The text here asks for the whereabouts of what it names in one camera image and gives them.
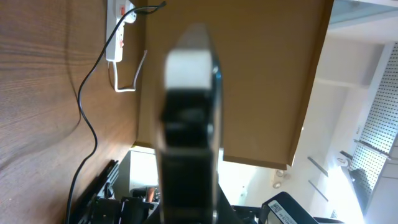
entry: wood grain surface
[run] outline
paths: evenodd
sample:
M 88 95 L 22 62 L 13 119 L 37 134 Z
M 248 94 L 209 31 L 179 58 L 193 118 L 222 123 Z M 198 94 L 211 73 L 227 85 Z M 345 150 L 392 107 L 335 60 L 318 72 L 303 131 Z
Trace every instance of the wood grain surface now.
M 106 0 L 0 2 L 1 224 L 62 222 L 73 174 L 94 145 L 76 92 L 105 43 L 105 24 Z M 119 86 L 134 78 L 144 29 L 143 17 L 125 25 Z M 103 58 L 83 90 L 99 148 L 80 173 L 75 200 L 136 139 L 140 92 L 116 93 L 112 81 Z

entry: white wall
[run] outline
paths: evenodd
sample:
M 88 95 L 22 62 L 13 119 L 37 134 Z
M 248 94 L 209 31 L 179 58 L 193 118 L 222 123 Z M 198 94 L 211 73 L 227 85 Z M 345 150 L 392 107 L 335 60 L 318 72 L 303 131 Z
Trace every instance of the white wall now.
M 119 177 L 113 184 L 113 189 L 116 192 L 115 197 L 117 200 L 121 200 L 122 197 L 130 196 L 130 166 L 131 153 L 129 151 L 119 164 Z
M 330 141 L 330 146 L 327 150 L 325 161 L 320 163 L 321 166 L 329 172 L 329 175 L 333 170 L 340 166 L 337 158 L 345 158 L 340 154 L 341 150 L 344 150 L 351 155 L 354 154 L 355 143 L 353 139 L 356 132 L 360 132 L 360 130 L 358 130 L 358 126 L 362 121 L 359 117 L 364 105 L 364 101 L 368 96 L 367 89 L 348 88 L 347 91 L 347 97 L 338 117 L 336 128 Z M 336 199 L 334 198 L 336 196 L 336 192 L 333 190 L 335 186 L 332 182 L 330 182 L 331 177 L 327 178 L 320 174 L 315 179 L 317 180 L 317 187 L 326 195 L 326 197 L 330 199 L 330 201 L 326 202 L 325 199 L 323 199 L 319 194 L 315 194 L 312 198 L 309 212 L 314 216 L 329 217 L 332 211 L 336 208 L 336 203 L 338 203 L 336 200 L 333 201 L 333 199 Z M 347 180 L 346 177 L 341 173 L 333 181 L 346 182 Z M 346 192 L 341 192 L 341 195 L 344 195 L 345 197 L 347 197 L 347 194 L 354 196 L 354 193 L 351 189 L 344 190 Z
M 353 142 L 353 140 L 359 139 L 361 132 L 364 128 L 366 118 L 369 114 L 369 110 L 371 108 L 373 99 L 376 96 L 377 89 L 379 87 L 381 78 L 383 76 L 393 46 L 394 44 L 387 44 L 386 46 L 384 46 L 382 54 L 377 60 L 377 67 L 374 71 L 374 76 L 368 89 L 349 88 L 347 98 L 345 100 L 343 109 L 341 110 L 341 114 L 335 128 L 335 132 L 333 133 L 333 139 L 330 143 L 325 163 L 322 165 L 326 170 L 329 171 L 329 173 L 332 171 L 339 170 L 339 166 L 341 164 L 337 161 L 337 158 L 339 157 L 344 158 L 339 153 L 341 150 L 346 151 L 351 155 L 354 154 L 356 145 Z M 321 189 L 321 191 L 323 191 L 326 194 L 326 196 L 330 196 L 328 194 L 336 195 L 335 192 L 333 192 L 333 188 L 335 187 L 333 186 L 333 183 L 330 181 L 330 179 L 331 178 L 325 178 L 322 175 L 319 176 L 319 181 L 317 186 L 319 189 Z M 334 182 L 337 181 L 346 182 L 347 180 L 345 177 L 341 176 L 340 180 L 334 180 Z M 340 196 L 344 195 L 345 198 L 350 197 L 353 194 L 354 194 L 353 191 L 348 188 L 345 189 L 345 192 L 340 192 Z M 350 202 L 350 203 L 351 203 L 351 211 L 353 210 L 354 207 L 355 209 L 359 210 L 358 203 L 355 202 Z M 314 215 L 325 217 L 330 214 L 330 210 L 338 209 L 339 206 L 337 206 L 336 203 L 335 204 L 325 203 L 325 201 L 322 200 L 322 198 L 320 198 L 317 195 L 314 195 L 310 212 Z
M 345 87 L 314 84 L 293 168 L 289 167 L 287 171 L 291 179 L 283 182 L 280 189 L 273 189 L 269 171 L 259 168 L 249 184 L 245 205 L 260 206 L 275 194 L 286 191 L 309 210 L 311 199 L 317 193 L 308 180 L 318 177 L 320 171 L 307 157 L 312 156 L 323 163 L 346 95 Z
M 274 169 L 221 161 L 219 183 L 231 205 L 260 207 L 277 192 L 271 187 Z
M 130 190 L 159 184 L 155 151 L 134 147 L 131 151 Z
M 392 150 L 391 156 L 398 158 L 398 147 Z M 366 224 L 397 223 L 398 161 L 387 161 L 387 163 L 373 190 L 373 196 L 365 215 Z
M 325 39 L 317 82 L 367 88 L 379 61 L 382 45 L 330 37 Z

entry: power strip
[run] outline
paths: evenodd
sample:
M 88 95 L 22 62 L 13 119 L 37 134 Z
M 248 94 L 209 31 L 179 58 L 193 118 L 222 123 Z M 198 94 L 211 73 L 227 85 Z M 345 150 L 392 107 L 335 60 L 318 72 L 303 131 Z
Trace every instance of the power strip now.
M 120 18 L 135 6 L 129 0 L 108 0 L 108 10 L 106 13 L 106 39 L 108 40 L 112 34 L 116 24 L 120 21 Z M 126 16 L 124 21 L 120 24 L 118 30 L 113 36 L 111 42 L 106 48 L 105 58 L 109 62 L 120 62 L 123 57 L 123 35 L 124 35 L 124 23 L 133 23 L 137 19 L 135 12 L 130 13 Z

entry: black cable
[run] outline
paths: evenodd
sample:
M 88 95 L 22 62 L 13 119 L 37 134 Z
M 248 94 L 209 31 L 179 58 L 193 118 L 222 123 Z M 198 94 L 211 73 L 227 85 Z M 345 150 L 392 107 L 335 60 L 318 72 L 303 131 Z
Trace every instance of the black cable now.
M 140 11 L 137 11 L 136 14 L 137 14 L 137 15 L 149 15 L 149 14 L 152 14 L 152 13 L 156 12 L 158 9 L 159 9 L 159 8 L 156 8 L 156 9 L 150 11 L 150 12 L 147 12 L 147 11 L 141 11 L 141 12 L 140 12 Z
M 71 207 L 72 207 L 73 189 L 75 188 L 75 184 L 76 184 L 76 180 L 77 180 L 77 177 L 78 177 L 78 175 L 79 175 L 79 172 L 80 172 L 81 168 L 84 166 L 84 164 L 86 163 L 86 161 L 87 161 L 91 156 L 94 155 L 94 153 L 96 152 L 97 147 L 98 147 L 98 137 L 97 137 L 97 135 L 96 135 L 96 133 L 95 133 L 95 131 L 94 131 L 93 126 L 92 126 L 91 123 L 88 121 L 88 119 L 87 119 L 87 117 L 86 117 L 86 114 L 85 114 L 85 112 L 84 112 L 84 110 L 83 110 L 83 106 L 81 105 L 81 90 L 83 89 L 83 86 L 85 85 L 87 79 L 91 76 L 91 74 L 94 72 L 95 68 L 97 67 L 98 63 L 100 62 L 102 56 L 103 56 L 104 53 L 105 53 L 105 50 L 106 50 L 107 46 L 108 46 L 109 43 L 111 42 L 111 39 L 112 39 L 112 37 L 114 36 L 114 34 L 116 33 L 116 31 L 117 31 L 117 29 L 119 28 L 120 24 L 124 21 L 124 18 L 126 18 L 126 16 L 128 16 L 130 13 L 135 12 L 135 11 L 137 11 L 137 12 L 139 12 L 139 11 L 141 11 L 141 12 L 146 12 L 146 11 L 143 11 L 143 10 L 146 10 L 146 9 L 154 9 L 154 10 L 151 11 L 151 12 L 155 12 L 156 10 L 158 10 L 158 9 L 160 9 L 160 8 L 162 8 L 162 7 L 164 7 L 165 5 L 166 5 L 166 2 L 164 1 L 164 2 L 160 3 L 158 6 L 136 7 L 136 8 L 134 8 L 134 9 L 131 9 L 131 10 L 129 10 L 128 12 L 126 12 L 125 15 L 123 15 L 122 18 L 120 18 L 120 21 L 116 24 L 115 28 L 113 29 L 111 35 L 109 36 L 109 39 L 106 41 L 104 47 L 102 48 L 102 51 L 101 51 L 101 53 L 99 54 L 99 57 L 97 58 L 97 61 L 95 62 L 93 68 L 90 70 L 90 72 L 86 75 L 85 79 L 84 79 L 84 80 L 81 82 L 81 84 L 80 84 L 77 102 L 78 102 L 78 106 L 79 106 L 79 110 L 80 110 L 81 116 L 82 116 L 83 119 L 86 121 L 88 127 L 90 128 L 91 132 L 93 133 L 93 136 L 94 136 L 94 149 L 93 149 L 93 151 L 92 151 L 87 157 L 85 157 L 85 158 L 83 159 L 83 161 L 81 162 L 81 164 L 80 164 L 79 167 L 77 168 L 77 170 L 76 170 L 76 172 L 75 172 L 75 175 L 73 176 L 72 184 L 71 184 L 70 190 L 69 190 L 68 203 L 67 203 L 67 214 L 66 214 L 66 217 L 65 217 L 65 224 L 69 224 L 69 221 L 70 221 L 70 210 L 71 210 Z

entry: brown cardboard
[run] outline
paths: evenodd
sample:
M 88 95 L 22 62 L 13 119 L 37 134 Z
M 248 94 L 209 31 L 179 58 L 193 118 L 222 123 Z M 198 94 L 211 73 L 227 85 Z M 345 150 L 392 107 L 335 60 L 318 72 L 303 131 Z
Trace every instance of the brown cardboard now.
M 169 1 L 146 21 L 138 141 L 153 138 L 167 52 L 190 24 L 204 22 L 223 74 L 224 159 L 291 166 L 332 5 L 333 0 Z

